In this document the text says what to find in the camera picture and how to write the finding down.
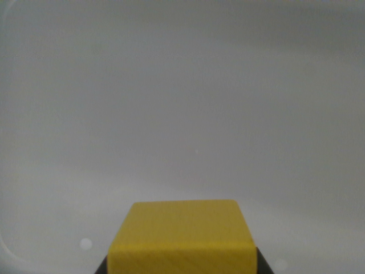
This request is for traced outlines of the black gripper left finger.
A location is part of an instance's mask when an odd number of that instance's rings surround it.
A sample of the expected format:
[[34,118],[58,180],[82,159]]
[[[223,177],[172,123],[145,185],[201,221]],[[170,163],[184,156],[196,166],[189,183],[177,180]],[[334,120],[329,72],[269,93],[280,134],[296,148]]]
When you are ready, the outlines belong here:
[[107,257],[105,257],[100,263],[97,270],[95,271],[95,274],[108,274]]

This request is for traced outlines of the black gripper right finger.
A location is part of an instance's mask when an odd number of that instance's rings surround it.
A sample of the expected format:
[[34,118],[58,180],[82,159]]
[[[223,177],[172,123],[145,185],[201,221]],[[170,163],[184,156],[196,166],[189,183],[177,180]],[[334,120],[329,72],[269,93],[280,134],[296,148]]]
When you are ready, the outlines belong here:
[[257,274],[274,274],[272,268],[269,263],[264,258],[263,254],[256,248],[257,251]]

